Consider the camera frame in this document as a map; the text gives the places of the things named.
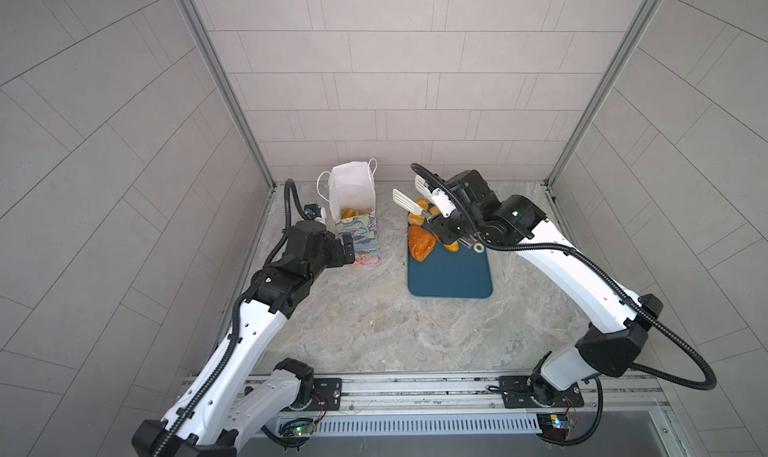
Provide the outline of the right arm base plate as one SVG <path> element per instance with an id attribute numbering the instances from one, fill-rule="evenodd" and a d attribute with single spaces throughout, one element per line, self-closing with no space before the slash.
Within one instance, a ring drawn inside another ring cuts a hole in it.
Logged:
<path id="1" fill-rule="evenodd" d="M 558 390 L 543 378 L 532 380 L 528 375 L 508 375 L 499 378 L 498 387 L 506 409 L 565 409 L 568 406 L 584 406 L 577 383 L 566 390 Z"/>

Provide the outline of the brown fake croissant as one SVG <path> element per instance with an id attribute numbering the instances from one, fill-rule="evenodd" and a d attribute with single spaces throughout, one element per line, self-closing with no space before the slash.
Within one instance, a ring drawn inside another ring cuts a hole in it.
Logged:
<path id="1" fill-rule="evenodd" d="M 417 262 L 423 262 L 434 250 L 437 238 L 422 226 L 411 224 L 408 227 L 408 248 L 410 256 Z"/>

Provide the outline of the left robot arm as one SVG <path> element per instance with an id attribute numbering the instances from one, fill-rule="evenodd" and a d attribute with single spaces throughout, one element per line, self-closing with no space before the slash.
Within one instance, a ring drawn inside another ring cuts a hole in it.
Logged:
<path id="1" fill-rule="evenodd" d="M 232 307 L 231 325 L 191 387 L 131 443 L 140 456 L 235 456 L 277 413 L 312 399 L 314 370 L 285 359 L 245 396 L 239 393 L 272 339 L 328 268 L 355 261 L 353 238 L 301 220 L 284 235 L 282 257 L 264 265 Z"/>

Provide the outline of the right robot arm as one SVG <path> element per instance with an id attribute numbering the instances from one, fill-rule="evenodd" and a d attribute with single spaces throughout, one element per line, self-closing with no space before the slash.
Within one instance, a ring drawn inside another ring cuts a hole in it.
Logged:
<path id="1" fill-rule="evenodd" d="M 487 250 L 515 252 L 542 271 L 589 319 L 578 341 L 540 359 L 528 378 L 524 395 L 541 407 L 560 402 L 580 380 L 622 376 L 647 341 L 649 320 L 662 309 L 654 297 L 641 298 L 592 266 L 529 198 L 499 200 L 476 170 L 443 180 L 414 165 L 417 190 L 439 213 L 431 220 L 441 241 L 468 240 Z"/>

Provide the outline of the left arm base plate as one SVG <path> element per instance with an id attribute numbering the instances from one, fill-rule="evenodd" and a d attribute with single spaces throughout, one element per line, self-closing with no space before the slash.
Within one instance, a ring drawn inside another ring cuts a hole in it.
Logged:
<path id="1" fill-rule="evenodd" d="M 309 400 L 299 406 L 288 406 L 285 411 L 320 412 L 338 411 L 342 395 L 341 378 L 315 378 Z"/>

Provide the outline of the floral paper bag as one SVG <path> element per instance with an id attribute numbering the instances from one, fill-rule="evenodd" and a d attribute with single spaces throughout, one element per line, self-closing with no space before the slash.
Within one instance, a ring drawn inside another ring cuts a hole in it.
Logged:
<path id="1" fill-rule="evenodd" d="M 381 261 L 374 181 L 377 165 L 375 158 L 350 161 L 323 171 L 316 180 L 322 200 L 318 220 L 336 234 L 351 235 L 353 266 L 372 266 Z"/>

